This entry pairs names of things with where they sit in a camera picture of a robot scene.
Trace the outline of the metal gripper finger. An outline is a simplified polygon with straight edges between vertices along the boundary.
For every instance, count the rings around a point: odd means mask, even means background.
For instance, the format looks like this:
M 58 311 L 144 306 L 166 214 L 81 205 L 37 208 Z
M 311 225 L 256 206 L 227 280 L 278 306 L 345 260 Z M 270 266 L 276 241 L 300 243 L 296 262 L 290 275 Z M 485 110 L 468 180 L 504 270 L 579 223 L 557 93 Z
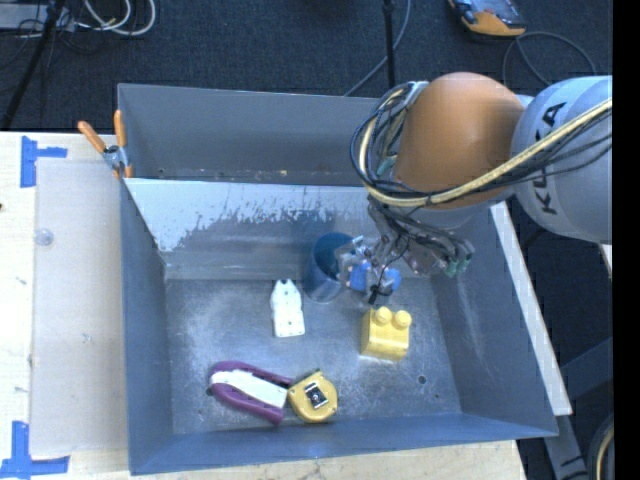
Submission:
M 336 249 L 337 279 L 349 289 L 367 289 L 371 249 L 364 236 L 357 236 Z
M 393 264 L 399 259 L 395 253 L 386 256 L 375 256 L 372 260 L 374 291 L 395 291 L 401 282 L 401 274 Z

